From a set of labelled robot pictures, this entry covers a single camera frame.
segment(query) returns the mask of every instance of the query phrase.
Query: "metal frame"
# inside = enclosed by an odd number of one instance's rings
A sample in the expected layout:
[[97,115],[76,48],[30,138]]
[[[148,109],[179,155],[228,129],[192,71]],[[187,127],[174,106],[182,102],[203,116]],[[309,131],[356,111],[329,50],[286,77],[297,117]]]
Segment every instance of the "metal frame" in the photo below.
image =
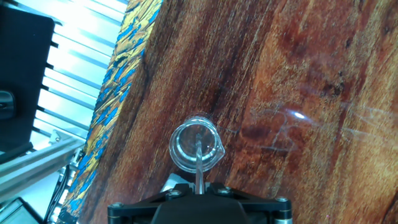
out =
[[83,141],[68,138],[0,165],[0,202],[70,163]]

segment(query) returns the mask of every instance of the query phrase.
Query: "cable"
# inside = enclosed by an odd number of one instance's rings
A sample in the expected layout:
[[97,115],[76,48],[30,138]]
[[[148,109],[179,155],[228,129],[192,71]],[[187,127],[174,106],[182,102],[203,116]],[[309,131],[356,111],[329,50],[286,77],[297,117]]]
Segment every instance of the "cable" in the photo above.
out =
[[63,191],[67,187],[69,176],[70,176],[70,167],[69,165],[67,165],[60,184],[57,184],[57,186],[55,186],[55,190],[54,193],[52,194],[49,207],[43,219],[43,224],[47,224],[49,222],[51,215],[54,213],[54,210],[57,207],[59,200],[61,199]]

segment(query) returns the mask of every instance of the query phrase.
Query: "black metal bracket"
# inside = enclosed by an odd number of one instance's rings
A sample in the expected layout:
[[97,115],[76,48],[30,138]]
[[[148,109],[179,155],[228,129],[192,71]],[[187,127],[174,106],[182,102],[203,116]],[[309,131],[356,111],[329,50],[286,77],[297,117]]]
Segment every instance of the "black metal bracket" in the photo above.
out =
[[[292,219],[292,204],[286,198],[264,199],[225,187],[221,183],[211,183],[205,194],[236,200],[246,213],[265,213],[270,217],[269,223],[273,223],[273,220]],[[164,202],[190,195],[193,195],[193,189],[188,184],[177,184],[172,190],[159,193],[132,205],[112,204],[108,207],[108,223],[133,223],[136,217],[153,217]]]

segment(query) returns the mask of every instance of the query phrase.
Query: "wood grain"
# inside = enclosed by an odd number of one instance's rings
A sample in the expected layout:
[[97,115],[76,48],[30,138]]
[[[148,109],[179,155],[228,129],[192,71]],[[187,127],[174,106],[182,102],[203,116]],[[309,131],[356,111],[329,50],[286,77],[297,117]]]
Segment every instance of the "wood grain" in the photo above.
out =
[[397,1],[165,1],[80,223],[156,194],[192,113],[225,157],[206,174],[292,200],[295,223],[397,223]]

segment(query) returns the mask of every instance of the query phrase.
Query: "black plastic part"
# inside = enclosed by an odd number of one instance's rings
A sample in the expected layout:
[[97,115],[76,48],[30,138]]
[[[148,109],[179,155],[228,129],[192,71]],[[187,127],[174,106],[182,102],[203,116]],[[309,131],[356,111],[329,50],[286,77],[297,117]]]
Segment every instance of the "black plastic part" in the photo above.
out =
[[0,164],[9,162],[9,161],[25,154],[27,151],[29,151],[31,149],[33,149],[33,145],[31,142],[28,142],[26,144],[19,146],[16,149],[13,149],[11,152],[1,154],[0,155]]
[[15,116],[0,119],[0,151],[28,143],[54,30],[49,17],[0,6],[0,90],[14,95]]
[[152,224],[249,224],[240,203],[211,194],[189,195],[163,203]]
[[15,116],[15,100],[12,93],[0,90],[0,119],[10,119]]
[[226,187],[221,183],[212,183],[205,195],[193,195],[193,189],[188,184],[177,184],[173,190],[181,192],[178,196],[171,197],[169,192],[162,192],[133,205],[110,205],[108,223],[265,224],[273,219],[292,218],[290,200],[263,199],[236,189],[228,189],[229,193],[221,194],[219,189]]

